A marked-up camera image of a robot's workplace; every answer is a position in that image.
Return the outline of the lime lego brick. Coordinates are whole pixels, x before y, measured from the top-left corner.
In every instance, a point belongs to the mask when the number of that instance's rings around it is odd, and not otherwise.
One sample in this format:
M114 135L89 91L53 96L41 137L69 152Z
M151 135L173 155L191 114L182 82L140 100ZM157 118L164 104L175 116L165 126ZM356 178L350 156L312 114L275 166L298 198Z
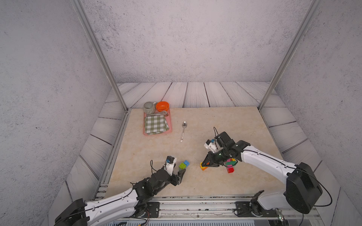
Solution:
M187 166L186 166L186 164L184 164L184 163L181 163L180 165L179 165L179 170L183 170L183 169L186 169L187 168Z

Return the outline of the blue long lego brick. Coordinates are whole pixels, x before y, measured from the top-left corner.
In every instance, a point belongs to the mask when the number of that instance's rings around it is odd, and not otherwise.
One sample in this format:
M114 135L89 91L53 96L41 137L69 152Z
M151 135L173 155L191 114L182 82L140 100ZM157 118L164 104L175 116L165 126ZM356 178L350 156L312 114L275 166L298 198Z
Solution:
M187 167L189 166L189 162L188 162L187 160L185 160L183 163L184 163Z

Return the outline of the dark green lego brick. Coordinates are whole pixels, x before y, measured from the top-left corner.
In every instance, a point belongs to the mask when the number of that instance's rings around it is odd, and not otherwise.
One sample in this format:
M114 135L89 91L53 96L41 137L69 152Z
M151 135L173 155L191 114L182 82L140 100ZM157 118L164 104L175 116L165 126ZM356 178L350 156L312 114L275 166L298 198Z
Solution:
M233 166L235 166L237 163L238 163L238 161L237 161L236 159L229 159L228 161L226 161L226 162L224 163L224 165L225 165L226 167L233 167Z

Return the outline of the red lego brick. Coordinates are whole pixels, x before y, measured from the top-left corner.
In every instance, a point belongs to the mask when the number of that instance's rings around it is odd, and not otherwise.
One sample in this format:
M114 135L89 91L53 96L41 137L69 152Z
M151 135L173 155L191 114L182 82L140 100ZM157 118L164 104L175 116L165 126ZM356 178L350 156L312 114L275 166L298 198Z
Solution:
M228 173L233 173L233 172L234 172L234 168L233 168L233 167L227 168L227 172L228 172Z

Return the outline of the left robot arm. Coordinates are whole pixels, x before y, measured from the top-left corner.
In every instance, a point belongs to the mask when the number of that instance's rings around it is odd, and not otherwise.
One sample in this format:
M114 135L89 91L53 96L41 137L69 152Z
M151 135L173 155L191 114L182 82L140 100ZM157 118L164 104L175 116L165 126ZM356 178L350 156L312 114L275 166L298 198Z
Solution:
M139 218L147 209L147 203L167 185L181 184L186 170L169 174L160 169L151 177L137 182L132 188L98 201L72 202L55 219L56 226L102 226L119 218Z

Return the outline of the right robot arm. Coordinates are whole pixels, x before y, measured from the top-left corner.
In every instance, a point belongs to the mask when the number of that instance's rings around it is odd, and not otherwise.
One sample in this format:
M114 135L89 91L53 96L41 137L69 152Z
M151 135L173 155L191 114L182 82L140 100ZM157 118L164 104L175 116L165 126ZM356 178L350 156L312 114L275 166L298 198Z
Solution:
M235 159L269 173L286 186L277 192L259 191L247 209L238 212L239 215L251 213L261 217L264 211L283 208L293 208L301 214L308 214L323 193L321 184L308 164L277 159L246 141L234 142L226 132L207 140L204 147L209 151L201 163L203 168L219 167L225 165L227 160Z

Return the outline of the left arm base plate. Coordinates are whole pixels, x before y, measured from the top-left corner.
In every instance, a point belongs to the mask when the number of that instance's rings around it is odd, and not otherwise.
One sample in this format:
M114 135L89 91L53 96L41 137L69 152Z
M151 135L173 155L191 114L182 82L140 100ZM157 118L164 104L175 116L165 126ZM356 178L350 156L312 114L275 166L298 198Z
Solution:
M147 202L146 204L135 207L135 218L158 218L160 211L160 202Z

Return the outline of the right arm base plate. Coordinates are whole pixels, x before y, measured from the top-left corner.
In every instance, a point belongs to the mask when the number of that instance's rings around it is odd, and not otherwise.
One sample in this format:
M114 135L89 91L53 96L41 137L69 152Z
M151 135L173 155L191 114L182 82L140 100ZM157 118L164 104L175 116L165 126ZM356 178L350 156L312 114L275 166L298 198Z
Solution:
M265 210L257 202L235 202L233 213L237 217L257 217L257 218L276 218L278 214L275 210Z

